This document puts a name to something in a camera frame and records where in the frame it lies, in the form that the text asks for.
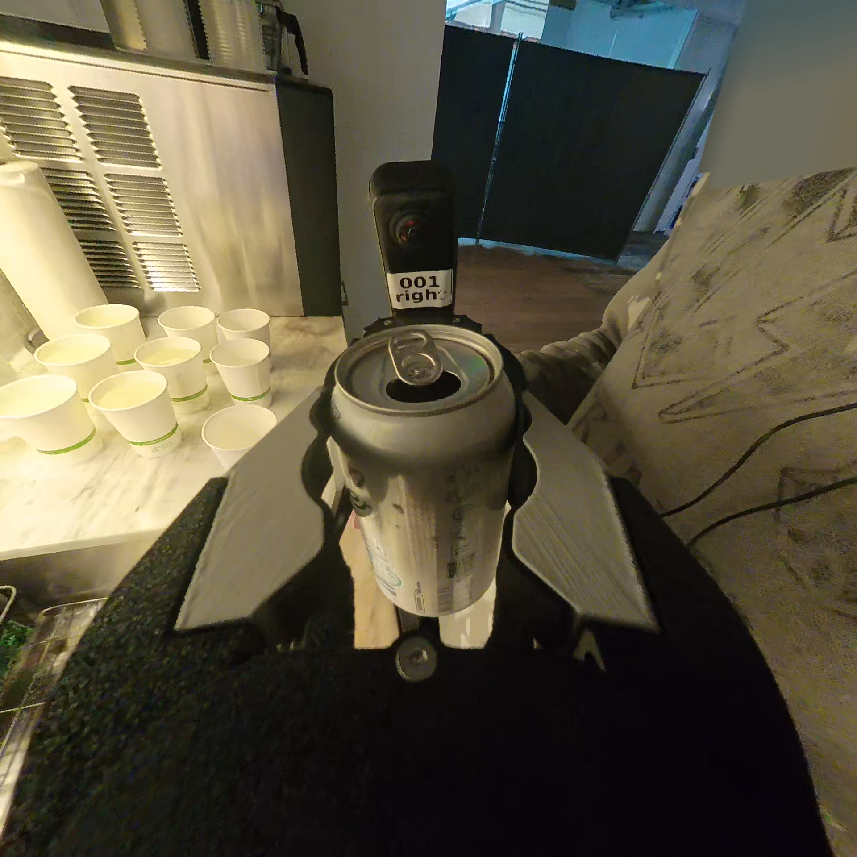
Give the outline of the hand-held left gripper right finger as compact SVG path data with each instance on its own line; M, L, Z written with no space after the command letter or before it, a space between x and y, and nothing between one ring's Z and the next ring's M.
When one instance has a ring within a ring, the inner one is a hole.
M499 552L499 624L659 633L616 494L598 458L520 396Z

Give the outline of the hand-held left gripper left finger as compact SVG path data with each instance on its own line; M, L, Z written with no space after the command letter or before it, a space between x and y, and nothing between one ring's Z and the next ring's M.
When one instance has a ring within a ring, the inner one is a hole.
M301 633L317 615L351 631L354 584L340 548L351 507L332 429L331 391L313 391L230 468L177 632Z

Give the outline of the silver drink can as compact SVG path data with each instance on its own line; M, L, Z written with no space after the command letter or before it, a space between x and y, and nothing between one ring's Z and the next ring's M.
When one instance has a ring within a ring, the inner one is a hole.
M466 328L395 327L337 359L332 451L396 607L449 616L494 580L519 410L500 349Z

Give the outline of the person's right forearm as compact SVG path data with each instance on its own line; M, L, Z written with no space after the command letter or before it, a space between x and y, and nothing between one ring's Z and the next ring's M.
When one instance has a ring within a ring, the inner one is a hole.
M530 393L554 416L584 439L597 422L616 423L639 405L632 372L616 355L637 357L635 334L616 327L561 340L516 354Z

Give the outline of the white marble desk countertop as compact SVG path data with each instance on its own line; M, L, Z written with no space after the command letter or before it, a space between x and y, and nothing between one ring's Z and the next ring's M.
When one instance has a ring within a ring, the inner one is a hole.
M282 421L325 379L346 346L337 317L273 317L273 413ZM88 408L102 450L80 464L39 455L2 428L2 558L95 542L136 532L161 532L211 477L224 469L201 438L230 397L218 374L209 375L210 405L181 413L182 441L164 457L131 450L103 416Z

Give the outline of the black folding partition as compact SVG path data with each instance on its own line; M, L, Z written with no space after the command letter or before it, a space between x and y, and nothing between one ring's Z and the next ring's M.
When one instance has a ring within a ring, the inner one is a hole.
M703 81L446 26L432 159L458 236L617 259Z

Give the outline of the group of white paper cups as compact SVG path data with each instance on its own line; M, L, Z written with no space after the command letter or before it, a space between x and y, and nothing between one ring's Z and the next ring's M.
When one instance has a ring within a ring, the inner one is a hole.
M269 315L182 306L158 321L166 337L147 339L131 305L81 309L79 333L35 351L46 374L2 386L4 429L43 457L81 462L100 449L93 409L139 456L164 457L181 444L180 415L209 407L212 368L230 406L209 416L200 436L224 468L235 465L277 423Z

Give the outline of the stainless steel ice machine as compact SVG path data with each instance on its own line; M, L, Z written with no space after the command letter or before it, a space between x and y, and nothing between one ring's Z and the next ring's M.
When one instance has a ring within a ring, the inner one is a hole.
M302 78L2 38L2 160L109 302L341 315L334 99Z

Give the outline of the sleeve of clear plastic cups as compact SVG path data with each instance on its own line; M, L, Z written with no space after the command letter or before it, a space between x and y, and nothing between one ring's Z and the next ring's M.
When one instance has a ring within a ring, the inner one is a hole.
M276 21L274 2L199 1L210 61L220 68L273 72L264 26Z
M100 1L113 44L162 59L197 59L184 1Z

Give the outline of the wrapped sleeve of paper cups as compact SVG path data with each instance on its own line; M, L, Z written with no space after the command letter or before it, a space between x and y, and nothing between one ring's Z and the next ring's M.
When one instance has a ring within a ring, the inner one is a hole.
M80 333L80 311L106 302L45 176L26 160L1 166L1 267L49 339Z

